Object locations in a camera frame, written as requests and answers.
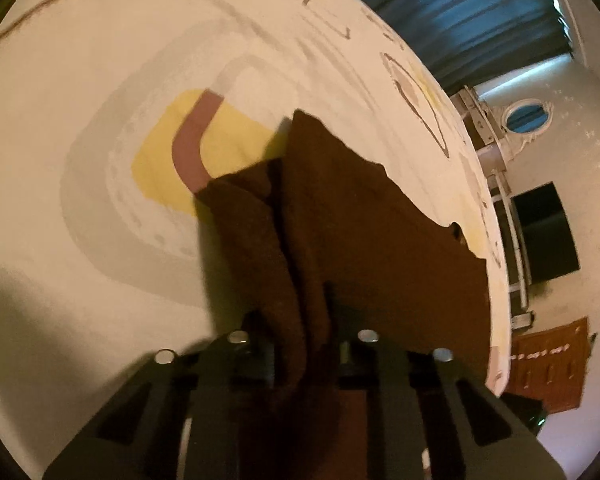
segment round mirror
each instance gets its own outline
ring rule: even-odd
[[[536,100],[517,102],[509,107],[504,116],[507,130],[517,134],[528,134],[548,126],[550,110]]]

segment white table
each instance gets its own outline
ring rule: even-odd
[[[201,145],[212,176],[262,158],[302,108],[462,226],[487,259],[503,390],[507,277],[480,165],[440,86],[359,0],[19,0],[0,34],[0,437],[32,478],[139,357],[237,322],[171,161],[205,89],[224,97]]]

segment folded cloth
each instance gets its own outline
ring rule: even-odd
[[[275,447],[251,450],[254,478],[366,479],[366,404],[333,386],[326,285],[366,328],[410,351],[449,348],[486,378],[485,261],[454,238],[457,225],[427,218],[318,119],[296,110],[282,158],[217,178],[197,197],[238,291],[280,348],[281,387],[251,417],[253,435]]]

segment metal screw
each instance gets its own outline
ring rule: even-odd
[[[169,363],[173,363],[173,360],[176,358],[176,352],[173,350],[160,350],[155,356],[154,361],[159,365],[168,365]]]
[[[244,330],[234,330],[227,336],[227,339],[231,344],[241,345],[249,342],[249,334]]]
[[[449,348],[436,348],[433,351],[433,358],[441,363],[448,363],[454,360],[454,354]]]
[[[363,343],[377,343],[380,339],[380,336],[375,330],[365,328],[364,330],[358,332],[358,339],[360,339],[360,341]]]

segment brown cloth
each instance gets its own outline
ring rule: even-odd
[[[449,348],[486,378],[485,261],[318,119],[297,110],[283,158],[217,178],[197,197],[211,210],[238,291],[280,347],[282,397],[253,415],[254,440],[268,436],[251,457],[273,463],[254,476],[366,479],[366,431],[355,429],[366,424],[364,397],[327,393],[326,284],[366,328],[410,351]],[[275,447],[268,455],[267,446]]]

